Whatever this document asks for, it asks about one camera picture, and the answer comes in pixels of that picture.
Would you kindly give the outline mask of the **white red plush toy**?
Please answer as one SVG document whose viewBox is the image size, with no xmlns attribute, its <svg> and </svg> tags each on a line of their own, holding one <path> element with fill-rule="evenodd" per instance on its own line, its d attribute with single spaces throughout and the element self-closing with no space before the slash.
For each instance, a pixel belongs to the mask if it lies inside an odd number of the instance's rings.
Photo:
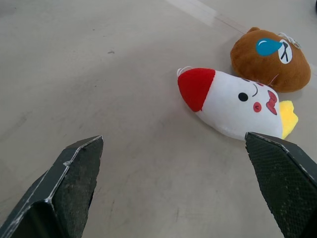
<svg viewBox="0 0 317 238">
<path fill-rule="evenodd" d="M 218 132 L 244 140 L 247 132 L 285 139 L 298 123 L 292 101 L 269 86 L 211 68 L 180 68 L 180 94 L 187 106 Z"/>
</svg>

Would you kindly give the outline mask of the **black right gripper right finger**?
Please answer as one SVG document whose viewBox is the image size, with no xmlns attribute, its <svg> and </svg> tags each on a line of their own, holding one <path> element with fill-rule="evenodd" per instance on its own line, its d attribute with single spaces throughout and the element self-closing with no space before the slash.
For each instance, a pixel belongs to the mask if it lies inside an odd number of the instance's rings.
<svg viewBox="0 0 317 238">
<path fill-rule="evenodd" d="M 246 150 L 284 238 L 317 238 L 317 163 L 298 145 L 248 132 Z"/>
</svg>

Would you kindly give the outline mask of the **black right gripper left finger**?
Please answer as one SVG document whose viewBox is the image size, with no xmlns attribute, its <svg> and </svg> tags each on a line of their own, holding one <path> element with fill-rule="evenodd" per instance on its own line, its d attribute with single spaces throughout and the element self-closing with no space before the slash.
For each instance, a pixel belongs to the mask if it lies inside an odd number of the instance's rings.
<svg viewBox="0 0 317 238">
<path fill-rule="evenodd" d="M 81 238 L 100 171 L 101 135 L 77 141 L 27 189 L 0 238 Z"/>
</svg>

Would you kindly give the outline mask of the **brown bear plush toy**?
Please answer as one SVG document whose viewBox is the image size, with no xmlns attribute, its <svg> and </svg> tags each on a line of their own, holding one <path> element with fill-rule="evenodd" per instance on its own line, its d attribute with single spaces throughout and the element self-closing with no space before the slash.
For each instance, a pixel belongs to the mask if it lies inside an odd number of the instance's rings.
<svg viewBox="0 0 317 238">
<path fill-rule="evenodd" d="M 285 33 L 252 27 L 233 46 L 231 65 L 237 75 L 291 93 L 311 79 L 311 68 L 300 44 Z"/>
</svg>

